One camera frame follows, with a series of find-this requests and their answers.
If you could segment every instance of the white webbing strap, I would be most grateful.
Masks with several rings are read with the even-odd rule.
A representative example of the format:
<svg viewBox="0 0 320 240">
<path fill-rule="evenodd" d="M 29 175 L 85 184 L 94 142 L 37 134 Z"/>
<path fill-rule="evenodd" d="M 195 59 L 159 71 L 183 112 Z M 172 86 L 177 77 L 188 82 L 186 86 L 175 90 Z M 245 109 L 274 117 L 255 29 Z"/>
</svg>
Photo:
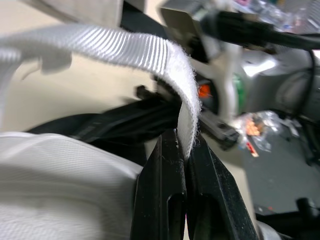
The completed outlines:
<svg viewBox="0 0 320 240">
<path fill-rule="evenodd" d="M 72 52 L 150 72 L 170 85 L 182 99 L 178 137 L 184 156 L 190 155 L 200 112 L 194 73 L 181 47 L 150 34 L 67 24 L 0 38 L 0 115 L 9 81 L 23 61 L 41 58 L 41 70 L 48 73 L 69 67 Z"/>
</svg>

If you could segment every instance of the red object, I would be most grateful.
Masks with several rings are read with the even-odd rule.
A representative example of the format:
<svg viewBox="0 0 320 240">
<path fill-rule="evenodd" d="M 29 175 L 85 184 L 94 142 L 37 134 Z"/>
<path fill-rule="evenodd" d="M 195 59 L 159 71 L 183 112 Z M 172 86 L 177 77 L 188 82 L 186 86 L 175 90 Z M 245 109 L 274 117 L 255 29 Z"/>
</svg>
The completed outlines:
<svg viewBox="0 0 320 240">
<path fill-rule="evenodd" d="M 254 156 L 255 158 L 259 157 L 259 154 L 255 150 L 254 146 L 249 141 L 246 143 L 246 147 L 248 148 L 252 156 Z"/>
<path fill-rule="evenodd" d="M 205 84 L 201 85 L 198 91 L 199 98 L 209 98 L 211 97 L 210 86 Z"/>
</svg>

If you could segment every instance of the white fabric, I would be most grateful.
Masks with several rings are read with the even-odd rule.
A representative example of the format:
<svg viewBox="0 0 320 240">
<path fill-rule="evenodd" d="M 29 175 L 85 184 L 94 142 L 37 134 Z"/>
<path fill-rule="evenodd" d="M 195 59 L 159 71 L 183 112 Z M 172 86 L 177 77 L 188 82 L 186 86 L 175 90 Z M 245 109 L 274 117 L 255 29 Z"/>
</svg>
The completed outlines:
<svg viewBox="0 0 320 240">
<path fill-rule="evenodd" d="M 181 47 L 149 34 L 67 24 L 0 38 L 0 114 L 14 68 L 41 58 L 43 72 L 61 70 L 70 66 L 72 52 L 150 72 L 170 85 L 182 99 L 178 137 L 184 156 L 190 155 L 201 109 L 192 67 Z"/>
<path fill-rule="evenodd" d="M 200 112 L 193 70 L 179 46 L 148 34 L 71 24 L 0 38 L 0 117 L 23 61 L 40 58 L 49 73 L 69 67 L 72 52 L 162 78 L 182 99 L 178 137 L 190 155 Z M 0 239 L 129 239 L 140 171 L 65 136 L 0 133 Z"/>
<path fill-rule="evenodd" d="M 62 135 L 0 133 L 0 239 L 129 239 L 141 169 Z"/>
</svg>

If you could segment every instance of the green label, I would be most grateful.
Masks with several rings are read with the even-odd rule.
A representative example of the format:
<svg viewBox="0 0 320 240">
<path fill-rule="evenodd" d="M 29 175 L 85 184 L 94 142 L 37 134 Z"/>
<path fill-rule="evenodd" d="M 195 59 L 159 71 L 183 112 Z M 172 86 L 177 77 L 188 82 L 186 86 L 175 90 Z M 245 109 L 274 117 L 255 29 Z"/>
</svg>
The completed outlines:
<svg viewBox="0 0 320 240">
<path fill-rule="evenodd" d="M 238 107 L 239 107 L 238 111 L 240 114 L 243 111 L 245 100 L 246 100 L 245 87 L 241 77 L 238 74 L 234 73 L 232 80 L 236 87 L 236 91 L 238 93 Z"/>
</svg>

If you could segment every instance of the plastic bag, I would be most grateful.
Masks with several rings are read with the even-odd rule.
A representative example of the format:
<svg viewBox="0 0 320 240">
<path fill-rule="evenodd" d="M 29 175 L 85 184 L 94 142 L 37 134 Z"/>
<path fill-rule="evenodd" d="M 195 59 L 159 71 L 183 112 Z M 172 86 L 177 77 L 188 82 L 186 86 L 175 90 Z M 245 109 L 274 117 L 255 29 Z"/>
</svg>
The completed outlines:
<svg viewBox="0 0 320 240">
<path fill-rule="evenodd" d="M 271 152 L 272 149 L 268 137 L 278 135 L 282 131 L 281 119 L 272 111 L 247 113 L 238 117 L 232 125 L 240 134 L 241 148 L 246 148 L 247 142 L 252 139 L 260 150 L 267 152 Z"/>
</svg>

